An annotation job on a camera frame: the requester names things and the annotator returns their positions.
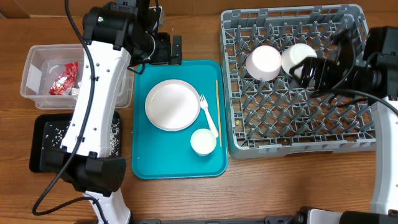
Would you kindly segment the red snack wrapper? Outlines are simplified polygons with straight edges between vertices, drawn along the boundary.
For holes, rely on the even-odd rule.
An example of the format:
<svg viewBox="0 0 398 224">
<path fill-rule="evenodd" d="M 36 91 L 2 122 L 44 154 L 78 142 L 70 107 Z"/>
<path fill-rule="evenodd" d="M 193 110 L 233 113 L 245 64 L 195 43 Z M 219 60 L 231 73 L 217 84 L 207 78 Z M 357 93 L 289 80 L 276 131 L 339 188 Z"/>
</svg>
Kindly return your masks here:
<svg viewBox="0 0 398 224">
<path fill-rule="evenodd" d="M 65 71 L 53 82 L 50 95 L 69 95 L 75 85 L 78 73 L 78 62 L 65 64 Z"/>
</svg>

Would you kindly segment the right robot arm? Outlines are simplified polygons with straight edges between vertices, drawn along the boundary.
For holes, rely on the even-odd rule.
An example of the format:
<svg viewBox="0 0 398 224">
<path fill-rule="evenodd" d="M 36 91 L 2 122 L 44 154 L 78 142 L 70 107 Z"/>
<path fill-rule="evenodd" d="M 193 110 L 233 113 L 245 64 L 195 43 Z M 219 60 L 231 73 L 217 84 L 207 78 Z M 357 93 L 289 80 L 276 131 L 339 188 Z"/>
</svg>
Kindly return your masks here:
<svg viewBox="0 0 398 224">
<path fill-rule="evenodd" d="M 332 212 L 302 207 L 292 223 L 397 223 L 397 28 L 374 27 L 365 43 L 363 66 L 356 65 L 354 29 L 331 36 L 335 60 L 287 49 L 282 68 L 302 88 L 314 81 L 311 98 L 332 94 L 350 97 L 345 106 L 365 101 L 376 131 L 376 181 L 369 212 Z"/>
</svg>

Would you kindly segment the white napkin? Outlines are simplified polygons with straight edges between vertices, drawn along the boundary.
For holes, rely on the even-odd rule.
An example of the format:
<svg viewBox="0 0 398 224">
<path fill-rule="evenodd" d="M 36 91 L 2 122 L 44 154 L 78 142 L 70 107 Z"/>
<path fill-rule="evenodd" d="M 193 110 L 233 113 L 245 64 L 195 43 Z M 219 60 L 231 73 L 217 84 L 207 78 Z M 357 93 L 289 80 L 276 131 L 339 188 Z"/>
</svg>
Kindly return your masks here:
<svg viewBox="0 0 398 224">
<path fill-rule="evenodd" d="M 71 95 L 78 95 L 81 87 L 81 82 L 77 83 L 77 87 L 73 87 L 71 90 Z"/>
</svg>

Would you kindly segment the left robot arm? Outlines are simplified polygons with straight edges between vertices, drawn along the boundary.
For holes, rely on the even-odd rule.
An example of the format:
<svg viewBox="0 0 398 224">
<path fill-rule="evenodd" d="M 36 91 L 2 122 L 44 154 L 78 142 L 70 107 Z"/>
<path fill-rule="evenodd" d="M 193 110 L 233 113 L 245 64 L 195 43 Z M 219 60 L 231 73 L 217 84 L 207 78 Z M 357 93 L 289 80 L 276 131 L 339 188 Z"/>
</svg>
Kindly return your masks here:
<svg viewBox="0 0 398 224">
<path fill-rule="evenodd" d="M 149 1 L 114 1 L 93 7 L 76 35 L 84 50 L 80 92 L 58 147 L 32 157 L 34 171 L 53 172 L 81 192 L 99 223 L 132 223 L 121 184 L 126 160 L 111 156 L 111 125 L 118 85 L 135 66 L 180 65 L 182 38 L 160 32 L 164 10 Z"/>
</svg>

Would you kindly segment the small bowl with nuts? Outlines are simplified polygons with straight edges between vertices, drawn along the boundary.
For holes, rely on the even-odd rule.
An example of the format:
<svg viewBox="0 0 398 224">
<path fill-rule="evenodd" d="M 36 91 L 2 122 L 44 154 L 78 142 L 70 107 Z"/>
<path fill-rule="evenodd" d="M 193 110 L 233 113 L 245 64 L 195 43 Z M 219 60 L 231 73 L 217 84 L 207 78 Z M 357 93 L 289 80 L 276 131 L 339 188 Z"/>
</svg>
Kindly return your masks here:
<svg viewBox="0 0 398 224">
<path fill-rule="evenodd" d="M 247 72 L 260 81 L 275 79 L 280 72 L 281 64 L 279 51 L 268 45 L 255 48 L 245 61 Z"/>
</svg>

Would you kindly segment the pile of rice and nuts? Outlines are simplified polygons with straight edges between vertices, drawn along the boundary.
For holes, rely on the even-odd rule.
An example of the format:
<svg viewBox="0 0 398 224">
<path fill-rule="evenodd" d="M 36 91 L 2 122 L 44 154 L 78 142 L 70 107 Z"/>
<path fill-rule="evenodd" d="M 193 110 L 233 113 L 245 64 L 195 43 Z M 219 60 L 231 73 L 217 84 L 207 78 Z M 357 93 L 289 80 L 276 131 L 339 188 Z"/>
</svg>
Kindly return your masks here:
<svg viewBox="0 0 398 224">
<path fill-rule="evenodd" d="M 66 135 L 70 121 L 49 121 L 44 126 L 44 135 L 42 139 L 42 149 L 59 149 L 63 138 Z M 119 157 L 121 144 L 121 124 L 117 119 L 116 123 L 111 125 L 109 155 Z"/>
</svg>

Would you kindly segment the white plastic cup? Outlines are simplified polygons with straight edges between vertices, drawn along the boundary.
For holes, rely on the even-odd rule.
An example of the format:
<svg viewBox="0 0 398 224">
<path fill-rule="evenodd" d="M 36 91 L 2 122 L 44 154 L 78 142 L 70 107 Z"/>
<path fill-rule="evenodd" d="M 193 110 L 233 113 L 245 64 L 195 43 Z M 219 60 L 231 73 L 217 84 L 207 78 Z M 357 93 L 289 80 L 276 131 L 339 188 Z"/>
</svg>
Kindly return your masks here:
<svg viewBox="0 0 398 224">
<path fill-rule="evenodd" d="M 192 149 L 199 156 L 207 156 L 216 147 L 216 138 L 209 129 L 197 129 L 190 138 Z"/>
</svg>

